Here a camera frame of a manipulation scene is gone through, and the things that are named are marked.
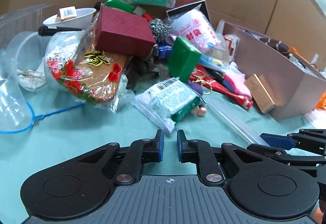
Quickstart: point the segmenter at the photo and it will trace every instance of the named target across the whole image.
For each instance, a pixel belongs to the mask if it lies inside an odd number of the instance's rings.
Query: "gold key ring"
[[[194,72],[197,72],[197,71],[198,71],[198,72],[201,72],[201,73],[203,74],[203,76],[195,75]],[[205,74],[203,71],[199,70],[199,69],[194,70],[194,71],[191,73],[191,75],[194,76],[194,77],[196,77],[196,78],[198,78],[198,79],[203,79],[203,78],[206,76],[206,74]]]
[[[210,93],[212,92],[212,90],[213,90],[212,85],[211,85],[208,81],[204,81],[204,83],[207,83],[207,84],[209,85],[210,91],[207,92],[207,93],[204,93],[204,92],[203,92],[203,94],[204,94],[204,95],[210,94]]]

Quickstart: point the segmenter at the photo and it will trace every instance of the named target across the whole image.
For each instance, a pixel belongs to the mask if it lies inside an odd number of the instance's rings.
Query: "white plastic bag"
[[[224,55],[228,55],[228,52],[223,36],[216,35],[213,27],[199,8],[200,5],[181,16],[172,17],[169,21],[172,29],[171,36],[184,36],[201,53],[210,56],[215,53],[215,58],[223,61],[227,59],[228,61],[229,58]]]

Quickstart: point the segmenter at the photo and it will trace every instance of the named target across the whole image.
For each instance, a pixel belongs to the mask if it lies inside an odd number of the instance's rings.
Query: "crosshair marking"
[[[166,180],[168,183],[173,183],[174,182],[174,179],[172,178],[169,178],[168,180]]]

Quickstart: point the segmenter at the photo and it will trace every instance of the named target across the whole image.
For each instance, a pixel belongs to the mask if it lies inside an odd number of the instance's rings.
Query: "white bowl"
[[[55,19],[57,17],[57,15],[55,14],[49,17],[48,19],[45,19],[43,21],[43,24],[47,26],[61,26],[86,29],[91,25],[93,13],[95,13],[95,11],[96,9],[94,8],[76,9],[77,17],[61,22],[55,22]]]

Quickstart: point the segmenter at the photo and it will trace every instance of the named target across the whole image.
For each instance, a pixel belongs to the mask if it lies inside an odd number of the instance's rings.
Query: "metal screw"
[[[132,176],[131,175],[118,175],[117,176],[117,180],[121,183],[127,183],[130,182],[132,180]]]
[[[216,173],[211,173],[210,175],[206,176],[206,179],[210,182],[219,182],[222,180],[222,176],[220,176]]]

